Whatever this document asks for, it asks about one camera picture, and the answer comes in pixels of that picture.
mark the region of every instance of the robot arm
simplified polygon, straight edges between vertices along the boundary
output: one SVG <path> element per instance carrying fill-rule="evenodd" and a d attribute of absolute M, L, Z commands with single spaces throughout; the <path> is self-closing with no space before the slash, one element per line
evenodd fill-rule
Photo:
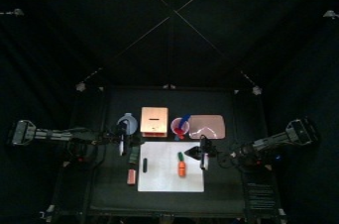
<path fill-rule="evenodd" d="M 234 158 L 246 158 L 248 155 L 258 156 L 262 152 L 270 151 L 283 145 L 306 146 L 318 140 L 318 132 L 308 119 L 296 119 L 288 123 L 283 133 L 242 145 L 231 153 L 231 156 Z"/>
<path fill-rule="evenodd" d="M 99 133 L 85 128 L 65 131 L 39 129 L 28 120 L 20 120 L 9 131 L 8 141 L 12 146 L 28 146 L 33 140 L 44 142 L 76 142 L 95 145 L 101 141 Z"/>
<path fill-rule="evenodd" d="M 242 144 L 227 154 L 231 159 L 238 160 L 244 166 L 252 166 L 262 164 L 263 158 L 270 156 L 272 150 L 280 146 L 287 144 L 306 146 L 318 140 L 318 132 L 308 119 L 296 119 L 288 123 L 283 133 Z M 212 141 L 202 136 L 200 146 L 186 151 L 186 155 L 200 161 L 200 168 L 207 170 L 208 158 L 218 155 L 218 150 L 212 146 Z"/>
<path fill-rule="evenodd" d="M 20 120 L 9 132 L 9 141 L 13 146 L 28 146 L 33 140 L 69 141 L 73 137 L 71 132 L 37 129 L 28 120 Z"/>

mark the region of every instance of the black curtain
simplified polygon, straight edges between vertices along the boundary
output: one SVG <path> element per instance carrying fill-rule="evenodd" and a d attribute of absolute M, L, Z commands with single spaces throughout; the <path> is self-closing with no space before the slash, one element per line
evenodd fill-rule
<path fill-rule="evenodd" d="M 338 37 L 339 22 L 328 19 L 263 92 L 271 132 L 308 116 L 322 136 L 314 146 L 283 149 L 278 182 L 291 223 L 339 220 Z"/>
<path fill-rule="evenodd" d="M 52 200 L 59 148 L 35 143 L 9 148 L 7 134 L 20 119 L 37 128 L 68 129 L 77 82 L 65 70 L 68 57 L 43 49 L 32 19 L 0 17 L 0 223 L 44 223 L 37 216 Z M 31 49 L 23 49 L 29 42 Z"/>

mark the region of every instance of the black backdrop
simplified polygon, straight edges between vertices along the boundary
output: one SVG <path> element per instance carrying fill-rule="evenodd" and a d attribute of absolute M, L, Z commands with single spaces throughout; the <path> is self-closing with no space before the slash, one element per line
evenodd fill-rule
<path fill-rule="evenodd" d="M 244 4 L 242 0 L 223 1 L 231 3 L 230 5 Z M 199 60 L 195 65 L 204 65 L 211 61 L 211 66 L 207 67 L 210 70 L 199 71 L 198 77 L 192 76 L 198 67 L 191 68 L 190 80 L 186 81 L 188 86 L 244 87 L 248 86 L 248 82 L 239 75 L 239 67 L 242 66 L 246 72 L 250 72 L 254 81 L 263 88 L 264 113 L 271 133 L 280 132 L 287 122 L 295 117 L 308 116 L 315 120 L 322 134 L 320 144 L 302 151 L 291 148 L 284 149 L 284 160 L 278 166 L 280 194 L 286 212 L 291 216 L 291 223 L 338 223 L 339 20 L 322 18 L 322 13 L 327 9 L 336 9 L 338 5 L 335 0 L 291 0 L 294 1 L 291 4 L 286 2 L 280 7 L 279 3 L 283 0 L 276 0 L 276 3 L 274 1 L 262 0 L 260 6 L 264 5 L 264 7 L 255 10 L 255 6 L 251 6 L 251 9 L 243 14 L 242 21 L 231 21 L 236 23 L 234 30 L 236 26 L 247 26 L 246 31 L 252 27 L 263 26 L 262 23 L 270 23 L 270 27 L 262 27 L 258 32 L 239 32 L 236 37 L 247 36 L 244 40 L 230 40 L 230 36 L 226 36 L 226 44 L 235 44 L 232 47 L 232 59 L 235 60 L 216 58 L 211 61 L 208 57 L 216 57 L 216 51 L 207 49 L 210 45 L 198 46 L 204 53 L 192 56 L 188 48 L 200 44 L 202 39 L 195 39 L 190 43 L 187 34 L 191 32 L 183 26 L 178 26 L 179 30 L 184 29 L 183 32 L 179 32 L 178 38 L 186 38 L 179 40 L 176 51 L 180 56 L 183 53 L 188 53 L 186 61 Z M 107 33 L 100 34 L 97 31 L 104 22 L 103 25 L 95 27 L 95 34 L 83 36 L 81 31 L 88 31 L 91 28 L 83 29 L 79 26 L 85 25 L 85 20 L 91 18 L 85 14 L 75 25 L 68 25 L 80 16 L 79 13 L 68 16 L 69 11 L 63 12 L 72 3 L 76 5 L 77 1 L 1 0 L 1 11 L 4 12 L 20 8 L 23 5 L 27 9 L 24 17 L 0 16 L 0 132 L 3 142 L 8 126 L 19 119 L 35 121 L 41 128 L 68 128 L 77 98 L 76 84 L 107 61 L 105 48 L 109 40 Z M 275 13 L 280 12 L 279 17 L 266 18 L 262 12 L 267 8 L 272 8 Z M 234 13 L 242 15 L 242 11 L 238 10 L 248 8 L 234 9 Z M 227 10 L 228 14 L 222 18 L 214 18 L 219 13 L 206 17 L 210 21 L 204 21 L 204 26 L 199 28 L 199 31 L 212 38 L 214 44 L 218 44 L 218 47 L 222 47 L 224 51 L 227 49 L 223 44 L 224 30 L 215 29 L 214 36 L 214 28 L 210 29 L 208 26 L 216 27 L 219 20 L 223 23 L 230 23 L 226 22 L 226 19 L 234 15 L 231 14 L 232 10 L 228 11 L 224 7 L 216 10 L 210 12 Z M 184 16 L 195 24 L 204 19 L 198 15 L 190 17 L 186 14 Z M 137 24 L 129 23 L 129 25 L 120 26 L 125 30 L 124 33 L 133 33 L 135 25 Z M 119 37 L 121 29 L 117 28 L 113 32 L 113 37 L 120 41 L 120 43 L 113 43 L 112 51 L 116 53 L 123 51 L 135 38 L 147 31 L 147 29 L 136 28 L 139 36 L 125 34 L 127 36 Z M 160 64 L 165 64 L 167 69 L 174 68 L 167 64 L 168 30 L 164 28 L 163 31 L 161 35 L 156 33 L 155 37 L 164 36 L 165 40 L 157 40 L 152 36 L 148 40 L 151 44 L 147 43 L 148 45 L 144 44 L 136 51 L 132 51 L 119 64 L 111 65 L 109 70 L 92 80 L 103 82 L 103 84 L 113 82 L 121 85 L 124 83 L 131 85 L 136 78 L 141 80 L 143 84 L 168 83 L 168 71 L 161 74 L 163 67 L 159 66 L 159 63 L 153 63 L 159 61 L 157 58 L 152 58 L 148 63 L 143 64 L 149 65 L 147 68 L 137 69 L 139 59 L 132 65 L 128 63 L 131 56 L 135 54 L 145 56 L 147 50 L 153 47 L 156 51 L 163 51 L 163 47 L 153 45 L 159 41 L 159 43 L 164 43 L 165 47 L 165 56 L 160 59 Z M 92 46 L 88 44 L 91 36 L 95 37 Z M 101 44 L 100 38 L 104 39 L 104 46 L 97 49 Z M 243 53 L 244 50 L 240 49 L 240 46 L 246 44 L 254 44 L 246 49 L 254 51 L 252 53 Z M 55 158 L 57 149 L 48 146 L 35 146 L 35 148 L 13 150 L 1 145 L 0 151 L 0 215 L 23 216 L 20 220 L 15 218 L 12 223 L 36 223 L 28 219 L 32 213 L 47 209 L 51 202 L 60 163 Z"/>

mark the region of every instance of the red object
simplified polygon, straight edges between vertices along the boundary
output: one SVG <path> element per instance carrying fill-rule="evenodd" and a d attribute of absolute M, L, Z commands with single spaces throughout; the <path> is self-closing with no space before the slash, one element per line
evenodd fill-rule
<path fill-rule="evenodd" d="M 175 128 L 175 133 L 176 133 L 178 137 L 180 138 L 180 140 L 183 140 L 184 139 L 184 130 Z"/>
<path fill-rule="evenodd" d="M 129 169 L 128 170 L 128 177 L 127 177 L 127 184 L 129 184 L 129 185 L 135 184 L 135 177 L 136 177 L 136 170 Z"/>

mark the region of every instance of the black table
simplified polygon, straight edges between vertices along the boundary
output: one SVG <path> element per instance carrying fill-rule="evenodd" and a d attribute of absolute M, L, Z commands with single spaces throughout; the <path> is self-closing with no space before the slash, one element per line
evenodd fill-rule
<path fill-rule="evenodd" d="M 73 125 L 104 130 L 115 126 L 124 113 L 140 122 L 141 107 L 167 107 L 168 121 L 192 115 L 223 115 L 227 127 L 224 140 L 214 145 L 223 151 L 232 143 L 244 143 L 266 136 L 259 97 L 252 90 L 224 89 L 117 88 L 104 92 L 92 89 L 80 94 Z M 168 137 L 149 141 L 174 141 Z M 211 159 L 204 172 L 204 192 L 137 192 L 137 185 L 127 185 L 127 157 L 120 157 L 116 145 L 99 147 L 101 164 L 89 175 L 84 190 L 85 214 L 119 216 L 242 217 L 246 199 L 242 174 L 235 168 L 220 168 Z M 60 198 L 60 207 L 68 208 L 68 197 Z"/>

